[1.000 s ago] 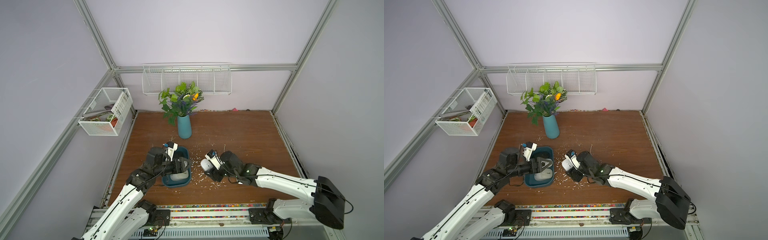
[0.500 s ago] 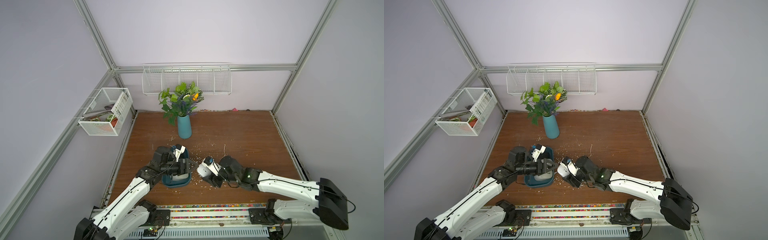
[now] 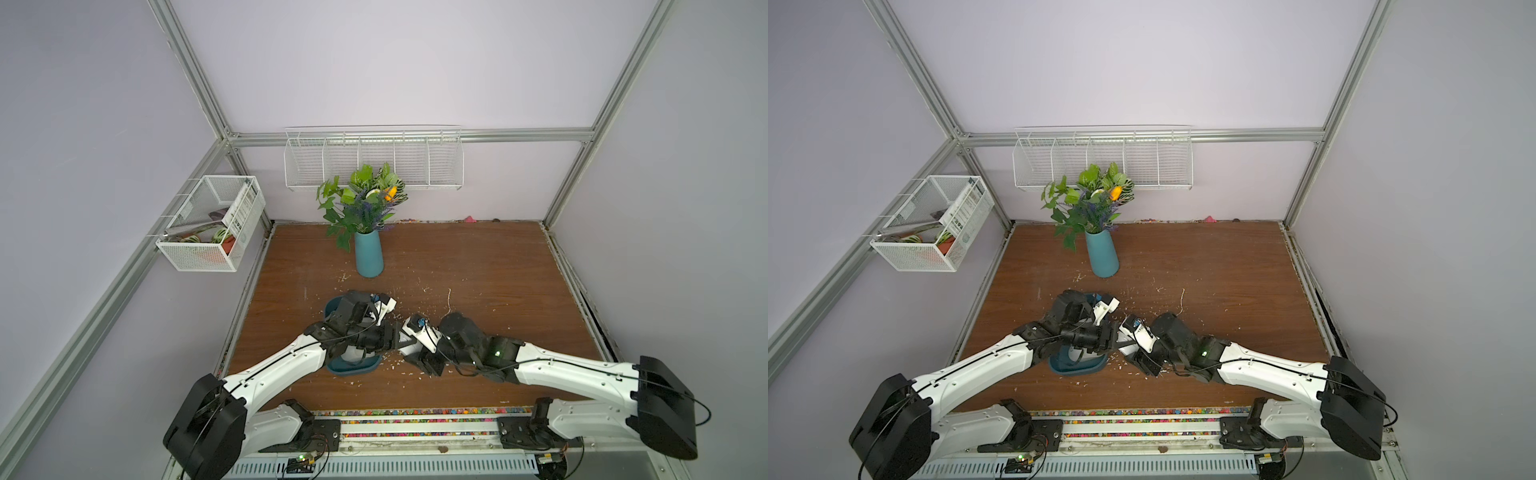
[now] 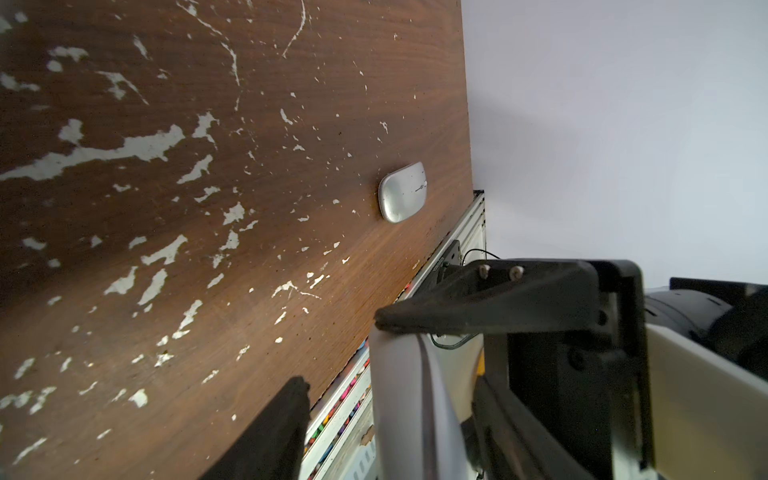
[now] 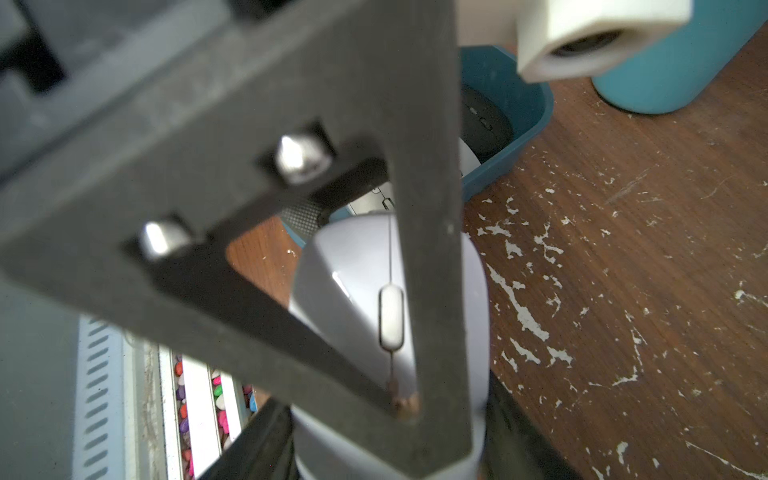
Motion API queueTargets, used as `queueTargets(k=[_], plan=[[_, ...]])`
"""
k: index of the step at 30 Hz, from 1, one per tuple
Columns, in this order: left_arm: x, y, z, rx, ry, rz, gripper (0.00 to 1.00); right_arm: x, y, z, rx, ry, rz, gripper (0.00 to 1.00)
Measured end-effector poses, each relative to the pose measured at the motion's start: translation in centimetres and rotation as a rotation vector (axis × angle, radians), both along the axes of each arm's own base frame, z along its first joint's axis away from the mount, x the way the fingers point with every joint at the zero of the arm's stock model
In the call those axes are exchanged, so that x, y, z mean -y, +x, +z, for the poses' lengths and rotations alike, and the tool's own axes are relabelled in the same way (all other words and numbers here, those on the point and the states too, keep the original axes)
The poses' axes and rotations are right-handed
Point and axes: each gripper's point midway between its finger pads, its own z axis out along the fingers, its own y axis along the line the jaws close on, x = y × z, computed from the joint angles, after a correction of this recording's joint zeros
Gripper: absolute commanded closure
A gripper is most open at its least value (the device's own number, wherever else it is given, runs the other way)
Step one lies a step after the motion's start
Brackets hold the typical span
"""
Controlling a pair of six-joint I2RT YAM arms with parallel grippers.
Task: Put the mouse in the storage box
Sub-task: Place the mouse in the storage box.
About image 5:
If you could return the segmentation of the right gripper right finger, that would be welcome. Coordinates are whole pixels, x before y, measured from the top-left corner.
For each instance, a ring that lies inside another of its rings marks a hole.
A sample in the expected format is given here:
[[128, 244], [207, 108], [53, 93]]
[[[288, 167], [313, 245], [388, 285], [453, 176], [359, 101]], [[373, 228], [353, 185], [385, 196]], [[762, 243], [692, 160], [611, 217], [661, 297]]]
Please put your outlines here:
[[485, 479], [582, 478], [493, 373], [489, 375], [482, 473]]

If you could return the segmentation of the black computer mouse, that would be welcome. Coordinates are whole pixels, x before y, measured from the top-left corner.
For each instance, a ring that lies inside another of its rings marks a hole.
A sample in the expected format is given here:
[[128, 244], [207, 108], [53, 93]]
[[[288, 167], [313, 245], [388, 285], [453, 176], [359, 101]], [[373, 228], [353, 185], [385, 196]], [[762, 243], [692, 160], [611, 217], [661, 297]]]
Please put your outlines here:
[[504, 114], [478, 90], [461, 86], [461, 139], [485, 163], [514, 140], [514, 130]]

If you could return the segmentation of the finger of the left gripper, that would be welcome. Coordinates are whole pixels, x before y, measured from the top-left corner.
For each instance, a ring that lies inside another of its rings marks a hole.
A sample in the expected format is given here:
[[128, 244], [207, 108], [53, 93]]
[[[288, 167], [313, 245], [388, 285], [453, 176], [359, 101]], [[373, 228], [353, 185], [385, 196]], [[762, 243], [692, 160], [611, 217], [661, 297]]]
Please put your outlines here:
[[[66, 71], [1, 5], [1, 270], [266, 388], [410, 476], [471, 449], [450, 1], [52, 3], [120, 40]], [[394, 187], [420, 410], [233, 270], [227, 246], [305, 199]]]

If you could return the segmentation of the teal storage tray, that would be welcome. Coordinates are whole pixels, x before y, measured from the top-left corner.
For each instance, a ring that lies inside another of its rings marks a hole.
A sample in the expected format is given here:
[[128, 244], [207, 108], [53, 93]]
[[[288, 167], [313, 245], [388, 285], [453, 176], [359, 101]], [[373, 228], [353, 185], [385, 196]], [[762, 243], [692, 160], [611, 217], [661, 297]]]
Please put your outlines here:
[[[509, 119], [514, 140], [485, 163], [480, 163], [460, 136], [460, 172], [465, 202], [512, 170], [524, 147], [534, 139], [552, 117], [554, 100], [545, 83], [528, 84], [517, 74], [516, 58], [496, 46], [460, 49], [461, 80], [491, 100]], [[395, 206], [392, 185], [381, 179], [372, 189], [350, 203], [331, 209], [325, 200], [308, 200], [280, 214], [285, 230], [299, 247], [322, 226], [373, 211]]]

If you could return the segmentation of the light grey mouse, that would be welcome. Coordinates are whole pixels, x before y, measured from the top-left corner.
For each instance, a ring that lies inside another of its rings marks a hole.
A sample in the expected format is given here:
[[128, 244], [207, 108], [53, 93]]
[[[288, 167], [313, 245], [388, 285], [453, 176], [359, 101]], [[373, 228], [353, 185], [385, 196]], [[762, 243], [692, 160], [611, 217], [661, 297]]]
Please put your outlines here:
[[[488, 290], [479, 254], [467, 237], [462, 239], [462, 273], [472, 451], [433, 473], [435, 479], [477, 478], [486, 431]], [[393, 215], [354, 216], [322, 228], [303, 249], [289, 310], [396, 400], [415, 403], [416, 362]], [[300, 408], [292, 408], [291, 413], [302, 478], [403, 478], [403, 473]]]

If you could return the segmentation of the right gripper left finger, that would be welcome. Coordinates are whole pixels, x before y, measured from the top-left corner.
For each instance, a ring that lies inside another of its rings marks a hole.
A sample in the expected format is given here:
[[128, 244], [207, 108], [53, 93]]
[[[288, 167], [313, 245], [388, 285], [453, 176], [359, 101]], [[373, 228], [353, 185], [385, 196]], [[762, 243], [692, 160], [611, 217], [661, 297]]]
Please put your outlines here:
[[270, 398], [201, 479], [296, 479], [290, 408]]

